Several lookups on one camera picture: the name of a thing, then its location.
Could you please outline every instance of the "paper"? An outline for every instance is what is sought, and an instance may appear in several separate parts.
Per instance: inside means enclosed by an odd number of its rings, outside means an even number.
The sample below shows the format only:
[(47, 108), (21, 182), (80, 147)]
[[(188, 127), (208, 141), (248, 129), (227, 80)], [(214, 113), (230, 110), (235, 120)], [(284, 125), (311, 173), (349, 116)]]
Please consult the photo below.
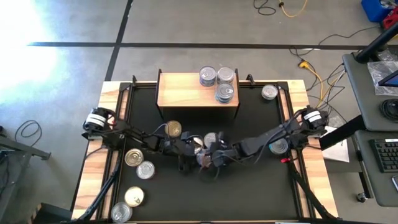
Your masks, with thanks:
[[(336, 128), (326, 126), (327, 133), (334, 131)], [(335, 161), (349, 162), (347, 140), (343, 140), (328, 149), (322, 151), (323, 158)]]

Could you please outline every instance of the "metal rod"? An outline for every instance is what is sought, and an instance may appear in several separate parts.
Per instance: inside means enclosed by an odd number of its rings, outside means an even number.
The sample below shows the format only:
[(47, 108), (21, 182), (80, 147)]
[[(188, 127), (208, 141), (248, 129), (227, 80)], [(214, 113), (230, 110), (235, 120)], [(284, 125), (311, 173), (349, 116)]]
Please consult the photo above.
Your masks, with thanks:
[(368, 62), (370, 56), (374, 54), (383, 45), (389, 42), (395, 35), (398, 34), (398, 22), (396, 22), (388, 30), (384, 31), (374, 41), (372, 41), (365, 49), (363, 49), (356, 57), (355, 60), (359, 63)]

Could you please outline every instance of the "wooden table frame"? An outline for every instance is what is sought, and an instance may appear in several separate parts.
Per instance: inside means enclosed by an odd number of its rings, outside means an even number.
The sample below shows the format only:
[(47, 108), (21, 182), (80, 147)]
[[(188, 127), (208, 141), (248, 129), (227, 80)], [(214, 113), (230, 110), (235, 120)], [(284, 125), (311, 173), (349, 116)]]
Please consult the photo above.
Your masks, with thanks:
[[(239, 83), (247, 83), (249, 81), (241, 80)], [(307, 92), (305, 91), (305, 85), (303, 80), (257, 80), (256, 83), (260, 82), (287, 82), (289, 84), (289, 93), (290, 93), (290, 100), (292, 104), (293, 111), (297, 111), (306, 107), (308, 102)], [(124, 82), (104, 82), (103, 88), (101, 91), (101, 98), (99, 99), (98, 106), (108, 108), (111, 110), (120, 109), (119, 117), (121, 119), (124, 118), (127, 108), (127, 94), (119, 95), (121, 91), (119, 88), (121, 87), (121, 83)], [(156, 82), (137, 82), (140, 84), (145, 83), (156, 83)], [(121, 105), (119, 108), (116, 108), (118, 99), (121, 101)], [(282, 105), (283, 105), (283, 112), (285, 119), (289, 118), (289, 107), (288, 102), (286, 99), (289, 97), (281, 97)], [(90, 153), (95, 149), (99, 148), (102, 143), (102, 140), (94, 140), (90, 141), (88, 145), (88, 149), (86, 153)], [(319, 142), (316, 139), (310, 139), (310, 144), (312, 146), (319, 147)], [(78, 183), (77, 194), (75, 204), (73, 205), (73, 215), (72, 218), (78, 218), (82, 215), (86, 208), (90, 206), (91, 202), (94, 200), (100, 188), (106, 179), (105, 177), (109, 175), (104, 173), (105, 171), (105, 164), (107, 159), (109, 158), (110, 154), (111, 161), (108, 163), (111, 167), (114, 167), (117, 153), (118, 152), (106, 152), (105, 150), (99, 151), (96, 154), (91, 155), (85, 163), (83, 164), (83, 169), (81, 173), (81, 178)], [(312, 189), (313, 193), (317, 196), (319, 201), (325, 206), (325, 208), (334, 216), (338, 216), (336, 205), (333, 199), (333, 194), (331, 192), (330, 183), (328, 180), (328, 174), (326, 171), (325, 163), (323, 161), (322, 152), (318, 149), (313, 149), (310, 147), (306, 147), (302, 153), (303, 160), (305, 162), (305, 170), (307, 171), (307, 179)], [(298, 171), (302, 169), (300, 167), (298, 161), (295, 161), (295, 165)], [(298, 187), (301, 206), (303, 210), (303, 216), (309, 217), (311, 210), (308, 208), (307, 198), (303, 193), (302, 189)], [(102, 209), (102, 217), (94, 216), (94, 218), (108, 218), (108, 211), (109, 205), (111, 204), (111, 194), (113, 189), (110, 189), (106, 194), (104, 199), (104, 204)]]

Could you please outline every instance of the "black mat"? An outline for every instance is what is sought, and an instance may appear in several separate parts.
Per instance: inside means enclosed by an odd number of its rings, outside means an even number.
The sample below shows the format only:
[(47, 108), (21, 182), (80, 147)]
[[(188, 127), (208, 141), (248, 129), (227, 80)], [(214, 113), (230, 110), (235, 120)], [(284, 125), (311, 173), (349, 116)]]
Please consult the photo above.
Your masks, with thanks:
[[(241, 87), (239, 99), (241, 106), (235, 120), (223, 122), (213, 115), (190, 122), (184, 116), (181, 119), (183, 131), (201, 135), (225, 131), (231, 142), (235, 142), (258, 136), (280, 124), (277, 99), (262, 99), (261, 88)], [(163, 123), (155, 105), (155, 88), (135, 90), (130, 119), (132, 125), (148, 133)], [(139, 146), (128, 141), (126, 151), (133, 147)], [(153, 154), (144, 154), (144, 158), (156, 167), (151, 180), (141, 180), (136, 169), (124, 162), (121, 170), (118, 202), (124, 201), (126, 190), (132, 186), (142, 188), (146, 194), (143, 204), (133, 208), (131, 220), (282, 220), (297, 217), (287, 166), (266, 154), (255, 166), (234, 164), (221, 170), (217, 180), (211, 183), (200, 180), (198, 169), (188, 175), (179, 173), (177, 158)]]

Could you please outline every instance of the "wooden block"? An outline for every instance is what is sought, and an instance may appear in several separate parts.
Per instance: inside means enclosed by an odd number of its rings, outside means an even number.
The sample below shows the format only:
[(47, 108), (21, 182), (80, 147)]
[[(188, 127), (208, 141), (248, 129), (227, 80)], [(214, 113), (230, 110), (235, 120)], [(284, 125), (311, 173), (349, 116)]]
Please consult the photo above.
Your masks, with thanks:
[(204, 87), (199, 73), (161, 73), (157, 104), (159, 107), (237, 107), (239, 104), (236, 75), (232, 83), (234, 97), (228, 104), (219, 103), (216, 85)]

